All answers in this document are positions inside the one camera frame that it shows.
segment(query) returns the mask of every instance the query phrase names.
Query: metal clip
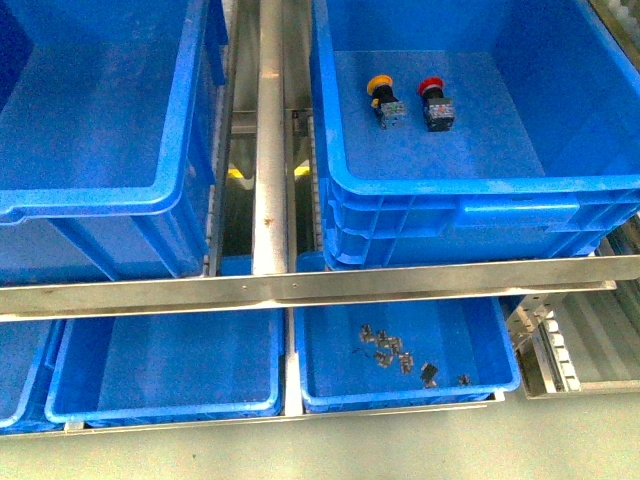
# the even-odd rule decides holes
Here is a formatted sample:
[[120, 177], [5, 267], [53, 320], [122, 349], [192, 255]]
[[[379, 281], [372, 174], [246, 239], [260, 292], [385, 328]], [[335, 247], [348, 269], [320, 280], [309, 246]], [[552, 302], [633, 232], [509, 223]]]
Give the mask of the metal clip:
[[458, 377], [458, 385], [460, 385], [461, 387], [468, 387], [469, 385], [471, 385], [471, 377], [466, 373], [464, 375], [460, 375]]
[[408, 375], [411, 373], [415, 362], [413, 361], [413, 356], [410, 353], [401, 353], [398, 355], [398, 360], [400, 360], [400, 371], [403, 375]]
[[387, 368], [393, 363], [393, 355], [389, 355], [388, 353], [377, 351], [373, 354], [373, 358], [376, 359], [378, 365], [382, 368]]
[[371, 329], [371, 325], [365, 323], [360, 327], [360, 341], [362, 343], [377, 343], [376, 336], [373, 334], [373, 330]]

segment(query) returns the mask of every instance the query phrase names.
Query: black component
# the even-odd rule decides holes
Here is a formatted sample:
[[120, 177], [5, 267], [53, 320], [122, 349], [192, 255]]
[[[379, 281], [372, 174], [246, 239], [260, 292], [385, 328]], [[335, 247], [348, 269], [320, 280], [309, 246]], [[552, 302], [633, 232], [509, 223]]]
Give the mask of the black component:
[[360, 341], [363, 343], [371, 343], [376, 341], [376, 336], [373, 334], [371, 325], [365, 323], [360, 327]]
[[422, 373], [420, 374], [420, 379], [424, 382], [425, 388], [433, 388], [437, 387], [435, 380], [433, 377], [438, 373], [438, 368], [435, 365], [431, 365], [430, 363], [425, 363], [422, 366]]
[[468, 387], [471, 385], [471, 377], [466, 373], [458, 377], [458, 384], [462, 387]]
[[436, 84], [426, 87], [421, 95], [422, 114], [430, 132], [448, 132], [456, 119], [453, 101], [445, 98], [442, 88]]
[[401, 117], [406, 115], [407, 109], [404, 103], [393, 95], [391, 85], [379, 85], [373, 90], [371, 96], [373, 97], [371, 106], [383, 130], [394, 126]]
[[401, 353], [398, 355], [398, 360], [400, 360], [400, 371], [402, 374], [410, 374], [411, 370], [413, 370], [413, 365], [415, 364], [413, 356], [410, 353]]
[[394, 97], [393, 89], [390, 85], [380, 85], [373, 90], [371, 94], [374, 100], [378, 100], [378, 105], [382, 105], [384, 103], [394, 103], [399, 100]]
[[388, 353], [377, 351], [373, 354], [373, 358], [376, 359], [378, 365], [380, 365], [382, 368], [387, 368], [393, 363], [393, 355], [390, 355]]

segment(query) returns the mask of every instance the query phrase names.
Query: plastic storage crate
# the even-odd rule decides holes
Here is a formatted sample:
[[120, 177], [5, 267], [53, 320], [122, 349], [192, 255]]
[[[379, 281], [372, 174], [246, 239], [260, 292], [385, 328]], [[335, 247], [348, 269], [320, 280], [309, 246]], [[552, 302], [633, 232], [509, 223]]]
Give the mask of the plastic storage crate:
[[221, 14], [0, 0], [0, 284], [202, 272]]
[[62, 428], [44, 414], [64, 322], [0, 323], [0, 435]]
[[[250, 260], [224, 260], [249, 274]], [[277, 414], [282, 310], [68, 322], [46, 404], [95, 427]]]
[[[640, 208], [640, 74], [586, 0], [314, 0], [332, 268], [586, 255]], [[402, 127], [366, 85], [394, 79]], [[416, 90], [441, 76], [453, 129]]]
[[[298, 270], [324, 270], [319, 253], [298, 259]], [[307, 307], [295, 310], [302, 392], [315, 413], [467, 402], [514, 390], [520, 374], [495, 298]], [[415, 360], [378, 366], [376, 347], [360, 340], [363, 324], [400, 337]], [[424, 388], [421, 367], [438, 368], [437, 388]], [[469, 375], [471, 384], [459, 386]]]

